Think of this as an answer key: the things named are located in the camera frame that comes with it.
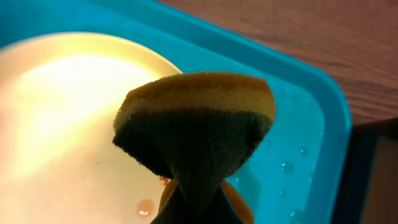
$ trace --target table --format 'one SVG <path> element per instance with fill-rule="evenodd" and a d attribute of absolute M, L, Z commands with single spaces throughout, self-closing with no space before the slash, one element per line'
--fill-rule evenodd
<path fill-rule="evenodd" d="M 398 0 L 161 1 L 326 71 L 355 124 L 398 117 Z M 398 149 L 376 155 L 363 223 L 398 223 Z"/>

